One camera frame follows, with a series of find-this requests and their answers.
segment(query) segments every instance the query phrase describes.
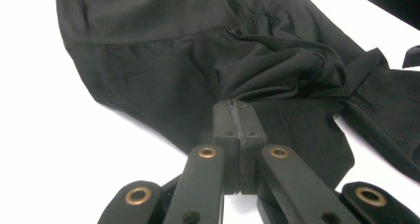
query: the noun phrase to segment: round hole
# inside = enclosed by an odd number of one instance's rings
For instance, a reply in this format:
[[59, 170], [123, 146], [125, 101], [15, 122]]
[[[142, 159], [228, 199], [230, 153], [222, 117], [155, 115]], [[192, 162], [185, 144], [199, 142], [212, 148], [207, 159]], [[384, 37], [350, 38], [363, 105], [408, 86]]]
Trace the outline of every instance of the round hole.
[[332, 212], [323, 214], [321, 218], [326, 224], [340, 224], [341, 223], [340, 217], [338, 217], [336, 214]]
[[203, 148], [198, 152], [198, 155], [202, 158], [213, 158], [216, 156], [216, 150], [213, 148]]
[[185, 212], [182, 217], [183, 224], [197, 224], [200, 222], [200, 214], [195, 211]]
[[141, 205], [149, 200], [152, 191], [146, 186], [139, 186], [131, 189], [126, 195], [126, 202], [130, 205]]
[[283, 148], [274, 148], [270, 151], [271, 155], [277, 158], [286, 158], [288, 157], [288, 150]]
[[386, 198], [380, 192], [369, 187], [356, 188], [356, 196], [372, 206], [382, 207], [386, 205]]

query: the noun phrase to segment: black fabric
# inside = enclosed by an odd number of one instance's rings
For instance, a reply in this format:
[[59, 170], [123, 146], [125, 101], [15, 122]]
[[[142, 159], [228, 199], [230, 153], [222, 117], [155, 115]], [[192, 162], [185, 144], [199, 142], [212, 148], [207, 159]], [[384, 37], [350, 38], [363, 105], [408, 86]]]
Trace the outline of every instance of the black fabric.
[[[92, 96], [186, 153], [211, 130], [213, 104], [241, 99], [272, 141], [334, 186], [354, 162], [332, 119], [344, 109], [420, 180], [420, 75], [389, 70], [379, 50], [364, 52], [310, 0], [56, 1], [65, 47]], [[399, 95], [388, 97], [394, 88]]]

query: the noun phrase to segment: black garment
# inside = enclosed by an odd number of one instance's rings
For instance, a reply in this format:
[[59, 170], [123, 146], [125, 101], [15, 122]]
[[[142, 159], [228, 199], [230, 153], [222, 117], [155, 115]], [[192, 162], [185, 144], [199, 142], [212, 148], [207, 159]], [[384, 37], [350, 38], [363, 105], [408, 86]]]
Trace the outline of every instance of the black garment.
[[212, 106], [252, 103], [274, 143], [334, 187], [353, 165], [346, 117], [420, 181], [420, 74], [364, 52], [310, 0], [56, 0], [66, 49], [92, 96], [186, 153]]

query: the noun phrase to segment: white background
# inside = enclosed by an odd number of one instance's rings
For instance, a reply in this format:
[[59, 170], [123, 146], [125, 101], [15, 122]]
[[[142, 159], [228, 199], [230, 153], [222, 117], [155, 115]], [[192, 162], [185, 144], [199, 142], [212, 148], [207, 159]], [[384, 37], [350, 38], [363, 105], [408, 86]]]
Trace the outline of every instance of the white background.
[[[313, 1], [365, 50], [379, 47], [393, 68], [420, 45], [419, 31], [366, 0]], [[97, 223], [124, 185], [163, 185], [182, 172], [186, 156], [173, 145], [93, 101], [64, 49], [55, 0], [0, 6], [0, 223]], [[338, 123], [356, 157], [343, 183], [378, 185], [420, 215], [420, 185]], [[256, 198], [227, 196], [225, 223], [262, 223]]]

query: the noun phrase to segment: brass grommet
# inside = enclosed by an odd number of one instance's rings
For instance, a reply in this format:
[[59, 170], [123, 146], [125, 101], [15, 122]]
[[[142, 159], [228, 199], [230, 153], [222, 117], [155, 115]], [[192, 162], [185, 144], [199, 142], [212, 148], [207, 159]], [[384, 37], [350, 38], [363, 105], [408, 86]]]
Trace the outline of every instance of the brass grommet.
[[198, 155], [202, 158], [213, 158], [217, 154], [213, 148], [203, 148], [198, 152]]
[[130, 205], [137, 206], [145, 203], [152, 196], [152, 191], [146, 186], [138, 186], [127, 192], [126, 202]]
[[380, 192], [369, 187], [358, 187], [356, 188], [355, 193], [361, 201], [369, 205], [376, 207], [382, 207], [386, 205], [386, 198]]
[[273, 148], [269, 152], [276, 158], [286, 158], [289, 155], [289, 151], [283, 148]]

